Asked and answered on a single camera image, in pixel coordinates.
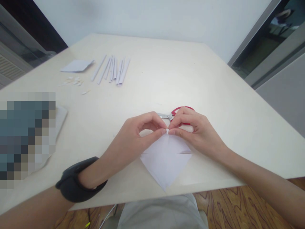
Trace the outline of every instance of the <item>air vent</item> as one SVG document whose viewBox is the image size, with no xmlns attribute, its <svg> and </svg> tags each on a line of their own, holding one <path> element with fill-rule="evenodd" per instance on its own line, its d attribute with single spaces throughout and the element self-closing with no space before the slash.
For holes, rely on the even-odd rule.
<svg viewBox="0 0 305 229">
<path fill-rule="evenodd" d="M 26 72 L 18 68 L 0 54 L 0 74 L 7 77 L 11 81 L 14 81 L 23 76 L 25 73 Z"/>
</svg>

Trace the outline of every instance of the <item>black wristband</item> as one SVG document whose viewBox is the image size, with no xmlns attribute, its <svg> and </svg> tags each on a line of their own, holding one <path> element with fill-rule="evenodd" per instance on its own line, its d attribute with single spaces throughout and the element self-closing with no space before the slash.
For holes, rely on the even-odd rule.
<svg viewBox="0 0 305 229">
<path fill-rule="evenodd" d="M 74 203 L 84 202 L 95 196 L 105 187 L 108 180 L 95 189 L 85 188 L 78 180 L 78 174 L 96 160 L 98 160 L 97 157 L 89 158 L 69 167 L 63 172 L 61 180 L 56 183 L 55 187 L 60 189 L 64 198 Z"/>
</svg>

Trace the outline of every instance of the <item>cloth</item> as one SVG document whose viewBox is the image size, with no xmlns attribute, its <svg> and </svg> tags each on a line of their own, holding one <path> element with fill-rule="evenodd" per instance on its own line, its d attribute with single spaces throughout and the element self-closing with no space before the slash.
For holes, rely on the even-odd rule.
<svg viewBox="0 0 305 229">
<path fill-rule="evenodd" d="M 193 194 L 135 201 L 125 204 L 118 228 L 202 228 Z"/>
</svg>

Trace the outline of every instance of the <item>white table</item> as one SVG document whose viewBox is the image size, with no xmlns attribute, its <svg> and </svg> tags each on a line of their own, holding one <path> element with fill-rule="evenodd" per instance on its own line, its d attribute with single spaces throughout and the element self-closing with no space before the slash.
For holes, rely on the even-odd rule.
<svg viewBox="0 0 305 229">
<path fill-rule="evenodd" d="M 90 77 L 103 55 L 131 58 L 122 87 Z M 95 59 L 84 73 L 62 73 L 73 59 Z M 84 83 L 57 87 L 69 76 Z M 91 90 L 86 95 L 83 91 Z M 68 109 L 56 152 L 47 165 L 17 186 L 3 211 L 54 185 L 70 165 L 101 156 L 124 121 L 145 112 L 170 113 L 191 106 L 206 115 L 232 150 L 284 177 L 305 176 L 305 140 L 209 47 L 146 38 L 92 34 L 0 91 L 56 92 Z M 147 198 L 242 185 L 222 166 L 194 152 L 183 172 L 164 192 L 137 159 L 109 179 L 81 209 Z"/>
</svg>

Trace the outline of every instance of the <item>hand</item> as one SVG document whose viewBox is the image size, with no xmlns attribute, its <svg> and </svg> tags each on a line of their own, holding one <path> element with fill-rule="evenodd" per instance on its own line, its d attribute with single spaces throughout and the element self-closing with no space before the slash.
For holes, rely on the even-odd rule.
<svg viewBox="0 0 305 229">
<path fill-rule="evenodd" d="M 193 133 L 178 128 L 183 122 L 193 126 Z M 168 128 L 168 134 L 183 138 L 196 150 L 213 159 L 217 159 L 223 149 L 227 148 L 207 117 L 187 107 L 179 109 Z"/>
<path fill-rule="evenodd" d="M 106 152 L 79 174 L 79 181 L 87 188 L 102 184 L 140 156 L 166 133 L 166 128 L 156 112 L 127 119 Z M 141 137 L 140 132 L 145 129 L 150 129 L 153 133 Z"/>
</svg>

